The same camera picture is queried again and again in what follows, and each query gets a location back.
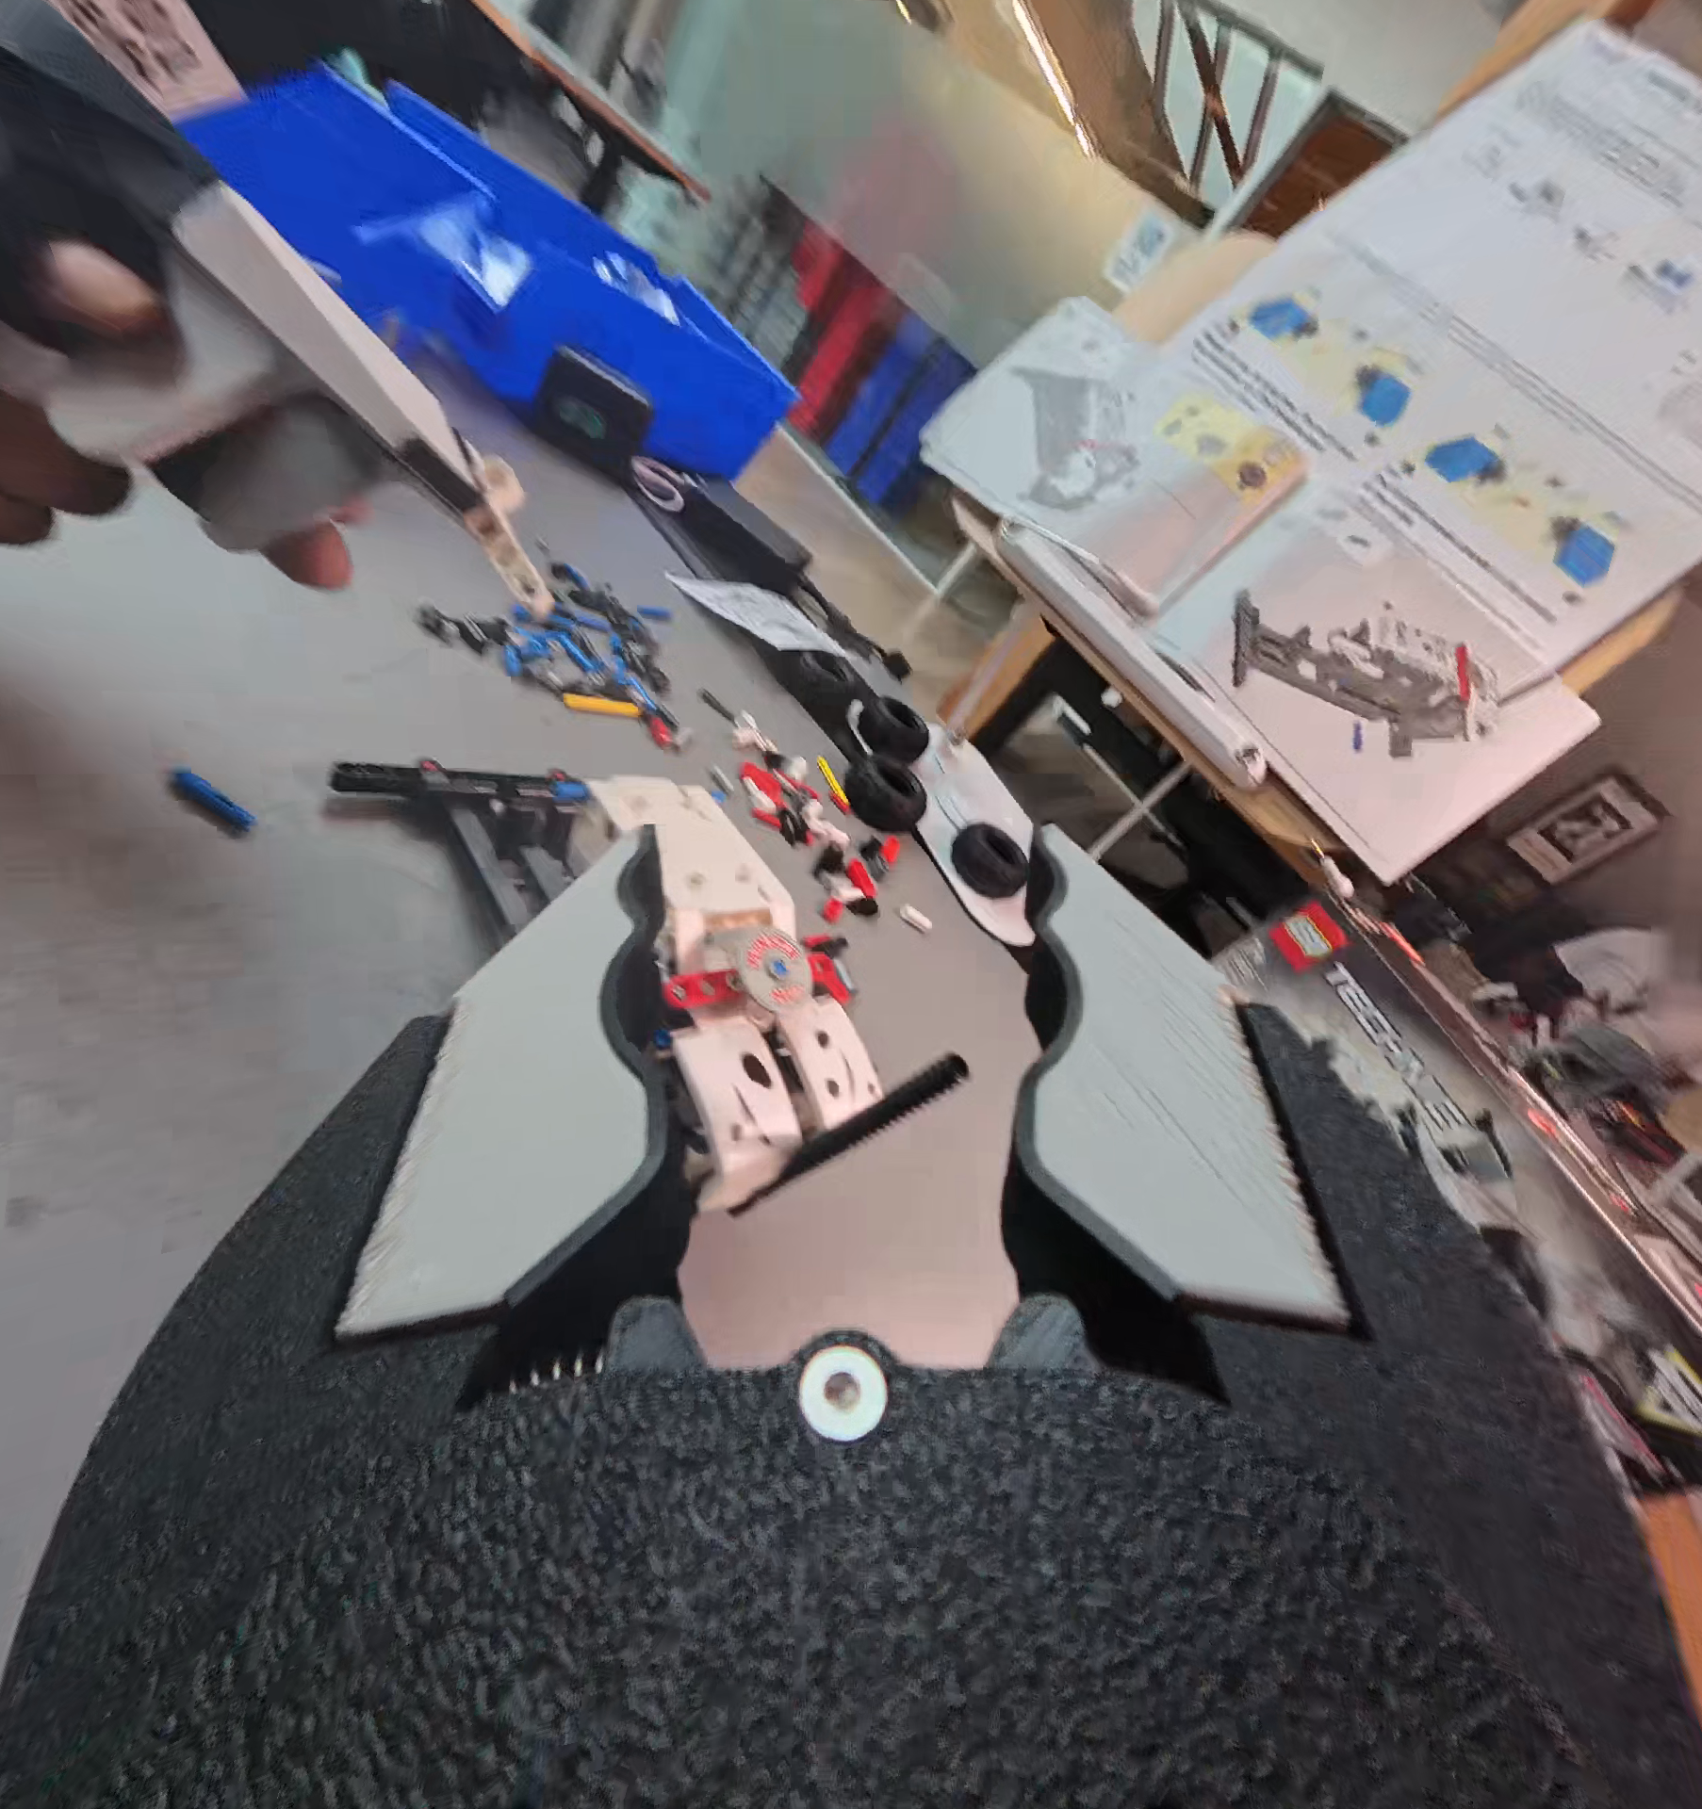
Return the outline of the printed task sheet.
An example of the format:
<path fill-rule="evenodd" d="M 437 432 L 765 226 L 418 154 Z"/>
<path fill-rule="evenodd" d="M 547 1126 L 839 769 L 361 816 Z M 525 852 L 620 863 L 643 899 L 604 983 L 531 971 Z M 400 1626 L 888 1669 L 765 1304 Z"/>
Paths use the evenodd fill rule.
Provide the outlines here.
<path fill-rule="evenodd" d="M 1702 563 L 1702 79 L 1575 26 L 1167 346 L 1435 571 L 1506 691 Z"/>

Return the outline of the white sticker sheet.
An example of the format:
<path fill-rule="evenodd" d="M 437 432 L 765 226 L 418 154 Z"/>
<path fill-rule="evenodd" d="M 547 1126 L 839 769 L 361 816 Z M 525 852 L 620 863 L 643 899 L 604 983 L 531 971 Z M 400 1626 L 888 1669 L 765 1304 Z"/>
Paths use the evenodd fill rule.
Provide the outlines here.
<path fill-rule="evenodd" d="M 722 622 L 776 654 L 839 656 L 839 644 L 792 601 L 743 583 L 665 575 L 671 587 L 712 620 Z"/>

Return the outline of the printed toy truck box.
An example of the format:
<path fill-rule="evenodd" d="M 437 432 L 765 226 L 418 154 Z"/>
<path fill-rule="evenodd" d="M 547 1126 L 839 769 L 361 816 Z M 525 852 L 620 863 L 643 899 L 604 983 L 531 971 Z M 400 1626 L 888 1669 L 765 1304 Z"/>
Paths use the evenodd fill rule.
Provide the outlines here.
<path fill-rule="evenodd" d="M 1388 928 L 1312 899 L 1212 963 L 1331 1053 L 1537 1312 L 1629 1481 L 1702 1487 L 1702 1153 L 1580 1032 L 1508 1053 Z"/>

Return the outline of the black adapter box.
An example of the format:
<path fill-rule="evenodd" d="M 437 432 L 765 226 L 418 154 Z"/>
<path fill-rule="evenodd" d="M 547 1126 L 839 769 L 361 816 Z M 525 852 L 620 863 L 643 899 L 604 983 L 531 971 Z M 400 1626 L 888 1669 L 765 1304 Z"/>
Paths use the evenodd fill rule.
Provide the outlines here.
<path fill-rule="evenodd" d="M 680 524 L 708 556 L 751 583 L 780 591 L 806 577 L 814 556 L 724 481 L 700 479 L 682 491 Z"/>

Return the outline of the white black toy truck chassis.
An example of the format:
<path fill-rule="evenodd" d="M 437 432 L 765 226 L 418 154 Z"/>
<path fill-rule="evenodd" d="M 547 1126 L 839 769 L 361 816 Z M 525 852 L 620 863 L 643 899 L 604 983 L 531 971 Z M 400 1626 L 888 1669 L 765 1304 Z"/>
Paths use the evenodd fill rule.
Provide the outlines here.
<path fill-rule="evenodd" d="M 794 901 L 714 793 L 659 779 L 339 761 L 327 789 L 410 808 L 455 848 L 500 946 L 614 842 L 655 838 L 663 926 L 651 1044 L 675 1061 L 704 1212 L 775 1193 L 926 1110 L 969 1075 L 945 1055 L 884 1085 L 849 1018 L 841 942 L 802 938 Z"/>

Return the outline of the grey desk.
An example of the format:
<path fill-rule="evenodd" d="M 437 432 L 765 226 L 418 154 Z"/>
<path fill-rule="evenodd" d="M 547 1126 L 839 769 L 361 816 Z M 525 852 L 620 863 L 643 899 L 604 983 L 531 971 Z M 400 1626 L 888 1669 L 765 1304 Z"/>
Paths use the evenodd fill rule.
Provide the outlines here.
<path fill-rule="evenodd" d="M 139 501 L 0 560 L 0 1536 L 41 1549 L 0 1806 L 1175 1802 L 1137 1624 L 1157 1441 L 1076 1369 L 798 1365 L 463 1406 L 480 1332 L 331 1345 L 451 991 L 449 883 L 278 816 L 229 846 L 155 732 L 290 804 L 355 716 L 451 720 L 378 577 L 320 612 Z"/>

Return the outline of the white toy connector piece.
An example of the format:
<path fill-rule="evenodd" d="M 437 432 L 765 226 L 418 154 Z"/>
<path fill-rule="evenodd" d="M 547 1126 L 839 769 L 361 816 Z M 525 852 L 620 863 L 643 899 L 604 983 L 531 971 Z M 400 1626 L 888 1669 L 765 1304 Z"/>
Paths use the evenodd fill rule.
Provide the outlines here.
<path fill-rule="evenodd" d="M 555 612 L 553 591 L 514 530 L 514 516 L 525 503 L 524 489 L 512 465 L 498 458 L 471 454 L 471 469 L 478 501 L 465 512 L 463 524 L 504 583 L 514 607 L 529 622 L 547 622 Z"/>

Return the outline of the pile of red white parts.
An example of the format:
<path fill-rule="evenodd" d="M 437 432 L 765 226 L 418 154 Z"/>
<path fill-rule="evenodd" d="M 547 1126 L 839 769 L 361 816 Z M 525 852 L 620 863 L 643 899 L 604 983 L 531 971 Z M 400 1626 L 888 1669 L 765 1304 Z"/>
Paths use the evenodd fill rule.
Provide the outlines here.
<path fill-rule="evenodd" d="M 873 832 L 851 810 L 835 804 L 818 775 L 816 757 L 786 754 L 751 712 L 731 710 L 712 691 L 702 691 L 700 701 L 731 728 L 731 744 L 741 755 L 737 785 L 747 797 L 753 822 L 810 855 L 822 922 L 839 926 L 845 920 L 876 920 L 882 914 L 882 885 L 900 861 L 904 842 L 920 832 L 926 816 L 908 836 Z M 869 752 L 847 726 L 847 714 L 827 730 L 839 755 L 818 757 L 831 763 L 841 783 L 847 763 Z"/>

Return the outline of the wooden background table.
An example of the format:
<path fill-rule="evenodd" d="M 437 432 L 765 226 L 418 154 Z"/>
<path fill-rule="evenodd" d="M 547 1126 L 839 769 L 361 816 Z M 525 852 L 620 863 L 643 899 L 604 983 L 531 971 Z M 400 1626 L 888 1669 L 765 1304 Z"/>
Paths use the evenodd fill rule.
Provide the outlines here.
<path fill-rule="evenodd" d="M 535 101 L 559 105 L 580 128 L 592 156 L 576 193 L 580 207 L 608 218 L 618 203 L 627 171 L 673 187 L 680 199 L 700 209 L 712 201 L 712 189 L 675 148 L 649 126 L 633 120 L 614 103 L 604 85 L 567 58 L 547 34 L 525 17 L 525 5 L 473 3 L 475 13 L 510 48 L 524 71 L 524 83 Z"/>

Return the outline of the pile of blue black pins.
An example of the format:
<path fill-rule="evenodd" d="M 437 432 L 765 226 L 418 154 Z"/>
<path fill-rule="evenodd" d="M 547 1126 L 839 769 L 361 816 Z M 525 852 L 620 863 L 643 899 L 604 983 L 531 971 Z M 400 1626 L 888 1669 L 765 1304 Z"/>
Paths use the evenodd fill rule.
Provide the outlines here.
<path fill-rule="evenodd" d="M 661 659 L 661 630 L 673 612 L 663 605 L 631 609 L 608 585 L 588 585 L 563 563 L 551 569 L 549 587 L 555 612 L 547 622 L 529 622 L 516 607 L 508 616 L 476 618 L 422 605 L 414 624 L 439 646 L 492 659 L 510 683 L 559 705 L 565 691 L 633 701 L 643 716 L 618 720 L 641 724 L 663 752 L 682 752 L 688 732 L 669 705 L 673 683 Z"/>

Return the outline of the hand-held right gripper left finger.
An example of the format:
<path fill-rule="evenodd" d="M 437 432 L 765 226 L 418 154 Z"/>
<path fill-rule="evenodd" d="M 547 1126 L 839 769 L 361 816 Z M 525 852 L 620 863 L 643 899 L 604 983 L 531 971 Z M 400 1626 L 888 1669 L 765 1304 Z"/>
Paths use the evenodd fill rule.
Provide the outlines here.
<path fill-rule="evenodd" d="M 673 1283 L 663 928 L 657 836 L 627 832 L 459 989 L 337 1342 L 602 1342 L 625 1300 Z"/>

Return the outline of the open instruction booklet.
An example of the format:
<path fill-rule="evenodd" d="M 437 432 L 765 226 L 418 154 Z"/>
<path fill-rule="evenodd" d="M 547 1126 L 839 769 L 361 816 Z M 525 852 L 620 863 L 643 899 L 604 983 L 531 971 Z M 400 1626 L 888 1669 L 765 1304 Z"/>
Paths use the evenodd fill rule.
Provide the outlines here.
<path fill-rule="evenodd" d="M 1231 797 L 1276 783 L 1404 881 L 1600 728 L 1376 503 L 1067 301 L 922 438 L 998 554 Z"/>

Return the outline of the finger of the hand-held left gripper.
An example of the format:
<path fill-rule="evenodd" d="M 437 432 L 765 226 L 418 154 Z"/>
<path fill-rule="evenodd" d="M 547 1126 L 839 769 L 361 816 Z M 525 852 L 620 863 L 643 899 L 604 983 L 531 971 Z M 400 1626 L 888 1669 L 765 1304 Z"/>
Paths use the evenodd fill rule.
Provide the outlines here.
<path fill-rule="evenodd" d="M 173 244 L 400 471 L 467 516 L 486 505 L 482 465 L 431 389 L 241 195 L 210 185 L 173 220 Z"/>

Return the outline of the marker tag board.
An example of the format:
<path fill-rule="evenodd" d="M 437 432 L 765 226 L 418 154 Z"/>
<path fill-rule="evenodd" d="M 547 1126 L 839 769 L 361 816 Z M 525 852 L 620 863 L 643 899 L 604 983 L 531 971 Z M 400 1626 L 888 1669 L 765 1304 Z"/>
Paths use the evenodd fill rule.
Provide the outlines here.
<path fill-rule="evenodd" d="M 1602 771 L 1504 836 L 1541 885 L 1563 887 L 1657 838 L 1669 810 L 1622 769 Z"/>

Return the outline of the black power bank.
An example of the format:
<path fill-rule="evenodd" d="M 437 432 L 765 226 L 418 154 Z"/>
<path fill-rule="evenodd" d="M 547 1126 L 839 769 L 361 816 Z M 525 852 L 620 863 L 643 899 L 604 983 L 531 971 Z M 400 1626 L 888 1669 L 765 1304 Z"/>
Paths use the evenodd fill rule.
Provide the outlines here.
<path fill-rule="evenodd" d="M 543 367 L 524 422 L 545 446 L 624 487 L 643 456 L 655 405 L 590 354 L 559 346 Z"/>

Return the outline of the shelf of coloured bins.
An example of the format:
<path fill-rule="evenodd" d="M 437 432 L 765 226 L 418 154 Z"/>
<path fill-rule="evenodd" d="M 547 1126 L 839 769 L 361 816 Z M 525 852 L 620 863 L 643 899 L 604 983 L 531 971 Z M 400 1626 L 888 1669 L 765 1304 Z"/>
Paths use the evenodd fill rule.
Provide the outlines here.
<path fill-rule="evenodd" d="M 929 422 L 975 365 L 820 224 L 792 252 L 802 318 L 784 373 L 786 424 L 869 511 L 904 516 L 929 487 Z"/>

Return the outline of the white book stand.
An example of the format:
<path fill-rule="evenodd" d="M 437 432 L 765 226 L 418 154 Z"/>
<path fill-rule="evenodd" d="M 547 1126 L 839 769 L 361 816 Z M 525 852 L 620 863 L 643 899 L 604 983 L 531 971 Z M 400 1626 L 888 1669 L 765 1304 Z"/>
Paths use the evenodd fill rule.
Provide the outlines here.
<path fill-rule="evenodd" d="M 1018 601 L 1035 597 L 1069 612 L 1100 646 L 1112 650 L 1122 665 L 1153 667 L 1155 663 L 1165 663 L 1182 675 L 1186 693 L 1212 701 L 1196 681 L 1151 646 L 1151 624 L 1147 620 L 1126 610 L 1073 554 L 1043 534 L 1020 524 L 978 528 L 965 554 L 965 560 L 973 558 L 982 558 L 988 565 L 1000 569 L 1014 583 Z M 1237 716 L 1214 701 L 1212 706 L 1237 720 L 1243 726 L 1243 736 L 1261 748 L 1255 734 Z M 969 918 L 994 942 L 1012 950 L 1027 950 L 1033 942 L 1033 932 L 1026 920 L 1024 891 L 1010 901 L 990 902 L 973 895 L 953 875 L 951 844 L 967 824 L 994 824 L 1008 832 L 1026 852 L 1033 840 L 1026 810 L 978 752 L 975 738 L 976 734 L 947 736 L 943 718 L 929 724 L 929 752 L 918 765 L 918 773 L 927 785 L 929 804 L 918 838 Z"/>

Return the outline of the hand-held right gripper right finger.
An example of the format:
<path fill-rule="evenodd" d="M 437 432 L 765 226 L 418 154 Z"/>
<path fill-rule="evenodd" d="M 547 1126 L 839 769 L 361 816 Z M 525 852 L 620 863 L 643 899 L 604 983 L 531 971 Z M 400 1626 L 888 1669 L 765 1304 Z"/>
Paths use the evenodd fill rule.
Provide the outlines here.
<path fill-rule="evenodd" d="M 1351 1306 L 1226 977 L 1065 832 L 1033 840 L 1020 1181 L 1161 1300 L 1347 1330 Z"/>

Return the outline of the framed marker tag sign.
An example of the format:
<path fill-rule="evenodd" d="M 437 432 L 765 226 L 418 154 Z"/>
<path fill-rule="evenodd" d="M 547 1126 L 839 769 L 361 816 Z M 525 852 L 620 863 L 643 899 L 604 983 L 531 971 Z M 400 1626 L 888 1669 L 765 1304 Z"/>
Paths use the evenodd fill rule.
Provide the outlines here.
<path fill-rule="evenodd" d="M 175 124 L 245 101 L 241 81 L 186 3 L 53 3 Z"/>

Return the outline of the person's left hand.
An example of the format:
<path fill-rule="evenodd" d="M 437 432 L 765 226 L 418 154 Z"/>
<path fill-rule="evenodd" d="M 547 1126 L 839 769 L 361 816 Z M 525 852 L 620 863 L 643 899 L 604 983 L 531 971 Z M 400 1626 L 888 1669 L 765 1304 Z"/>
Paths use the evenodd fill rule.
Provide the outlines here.
<path fill-rule="evenodd" d="M 155 344 L 171 322 L 155 289 L 92 246 L 49 244 L 35 262 L 33 299 L 75 340 Z M 55 354 L 0 324 L 0 546 L 45 544 L 61 518 L 104 518 L 133 491 L 129 473 L 94 463 L 53 430 L 37 391 Z"/>

